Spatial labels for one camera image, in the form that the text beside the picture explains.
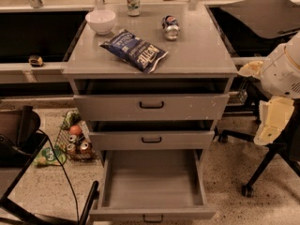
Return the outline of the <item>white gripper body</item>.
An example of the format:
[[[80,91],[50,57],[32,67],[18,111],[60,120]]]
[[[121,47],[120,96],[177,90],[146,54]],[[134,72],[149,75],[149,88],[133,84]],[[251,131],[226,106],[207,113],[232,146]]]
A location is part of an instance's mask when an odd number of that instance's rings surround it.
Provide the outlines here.
[[[261,84],[273,96],[300,98],[300,48],[280,44],[263,62]]]

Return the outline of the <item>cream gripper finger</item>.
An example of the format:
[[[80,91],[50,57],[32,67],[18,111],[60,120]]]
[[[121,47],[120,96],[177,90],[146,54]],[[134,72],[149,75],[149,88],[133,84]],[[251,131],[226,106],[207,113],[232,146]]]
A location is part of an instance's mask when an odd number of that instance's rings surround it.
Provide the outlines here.
[[[261,101],[259,116],[261,123],[254,137],[257,145],[272,143],[287,126],[294,111],[293,100],[272,96],[269,101]]]
[[[251,61],[243,65],[238,74],[243,77],[253,77],[256,79],[260,78],[260,70],[263,66],[263,61]]]

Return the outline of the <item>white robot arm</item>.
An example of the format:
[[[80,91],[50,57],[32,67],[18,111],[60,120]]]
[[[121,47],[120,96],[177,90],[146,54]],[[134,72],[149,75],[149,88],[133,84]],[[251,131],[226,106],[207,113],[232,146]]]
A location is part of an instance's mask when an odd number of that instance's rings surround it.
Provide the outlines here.
[[[268,101],[260,102],[261,123],[254,143],[272,143],[289,123],[294,101],[300,98],[300,32],[279,44],[263,61],[243,65],[238,74],[258,79],[262,89],[271,95]]]

